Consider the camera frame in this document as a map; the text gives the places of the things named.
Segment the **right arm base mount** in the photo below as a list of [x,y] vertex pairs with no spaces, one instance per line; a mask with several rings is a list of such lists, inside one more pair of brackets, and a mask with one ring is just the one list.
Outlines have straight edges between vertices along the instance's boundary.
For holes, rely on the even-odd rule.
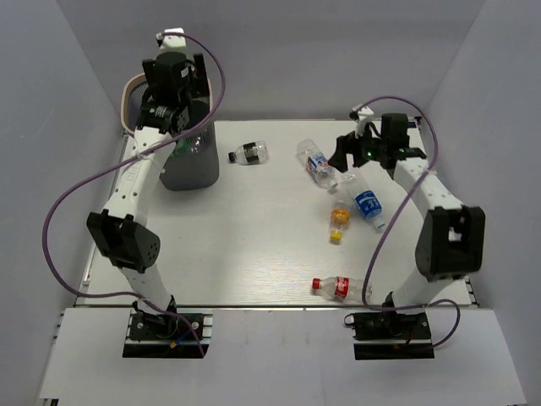
[[358,312],[344,317],[353,331],[355,360],[433,359],[434,348],[425,313]]

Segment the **green plastic bottle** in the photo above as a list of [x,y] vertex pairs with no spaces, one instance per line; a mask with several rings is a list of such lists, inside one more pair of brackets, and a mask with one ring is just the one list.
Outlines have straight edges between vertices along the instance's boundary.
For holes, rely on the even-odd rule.
[[199,137],[182,138],[175,145],[170,157],[179,158],[198,154],[202,146],[203,144]]

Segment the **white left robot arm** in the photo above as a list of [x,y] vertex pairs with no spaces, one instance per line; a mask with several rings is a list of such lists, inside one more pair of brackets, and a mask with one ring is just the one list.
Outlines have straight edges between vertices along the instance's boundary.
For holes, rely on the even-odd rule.
[[173,137],[189,124],[197,93],[197,75],[204,59],[164,52],[143,62],[147,87],[141,98],[133,134],[131,162],[120,170],[115,190],[101,211],[86,225],[101,255],[128,280],[138,312],[151,315],[150,328],[159,337],[178,329],[178,316],[169,310],[172,296],[157,270],[160,238],[147,227],[150,200],[171,155]]

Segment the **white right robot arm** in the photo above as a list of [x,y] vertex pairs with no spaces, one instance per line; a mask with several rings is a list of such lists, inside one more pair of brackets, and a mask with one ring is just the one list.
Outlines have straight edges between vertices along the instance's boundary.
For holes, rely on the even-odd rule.
[[422,149],[410,145],[410,121],[403,113],[382,115],[372,121],[367,108],[353,111],[356,129],[336,140],[330,165],[341,173],[374,161],[407,191],[424,223],[415,248],[415,268],[407,280],[390,294],[391,310],[381,316],[383,330],[401,337],[413,325],[410,314],[422,312],[443,289],[482,264],[485,213],[457,199],[431,169]]

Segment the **blue label clear bottle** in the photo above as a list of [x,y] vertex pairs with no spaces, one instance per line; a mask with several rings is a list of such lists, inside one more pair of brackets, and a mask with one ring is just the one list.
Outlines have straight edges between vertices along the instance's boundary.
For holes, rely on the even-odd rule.
[[360,217],[377,232],[382,232],[386,226],[383,207],[364,177],[354,173],[344,173],[342,185],[351,197],[352,204]]

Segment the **red label cola bottle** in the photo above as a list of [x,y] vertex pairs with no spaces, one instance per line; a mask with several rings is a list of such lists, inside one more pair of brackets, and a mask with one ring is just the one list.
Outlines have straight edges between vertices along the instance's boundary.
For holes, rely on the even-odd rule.
[[328,277],[312,279],[312,291],[329,299],[363,302],[363,279],[350,277]]

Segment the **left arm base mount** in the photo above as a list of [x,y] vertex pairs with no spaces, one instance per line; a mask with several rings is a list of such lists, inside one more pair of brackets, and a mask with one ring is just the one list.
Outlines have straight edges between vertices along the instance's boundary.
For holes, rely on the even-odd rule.
[[133,302],[123,345],[125,359],[203,359],[210,347],[213,315],[190,310],[182,319],[149,314]]

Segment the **black label clear bottle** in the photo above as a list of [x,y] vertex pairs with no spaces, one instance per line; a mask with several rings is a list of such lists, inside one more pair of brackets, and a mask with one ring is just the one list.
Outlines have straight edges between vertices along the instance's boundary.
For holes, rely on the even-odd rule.
[[269,152],[264,141],[249,142],[228,153],[230,163],[257,165],[269,160]]

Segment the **yellow label clear bottle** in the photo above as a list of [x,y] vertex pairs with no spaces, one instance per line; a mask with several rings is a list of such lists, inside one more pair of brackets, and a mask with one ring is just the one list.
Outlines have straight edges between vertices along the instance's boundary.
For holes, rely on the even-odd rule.
[[344,230],[347,229],[351,217],[351,206],[345,198],[333,202],[330,215],[329,240],[333,244],[342,241]]

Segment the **white cap clear bottle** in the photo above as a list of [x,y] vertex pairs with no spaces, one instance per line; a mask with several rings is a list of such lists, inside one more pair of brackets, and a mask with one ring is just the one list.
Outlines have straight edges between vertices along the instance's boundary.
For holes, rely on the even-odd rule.
[[325,154],[311,139],[298,143],[296,157],[321,188],[335,189],[338,186],[335,168],[329,164]]

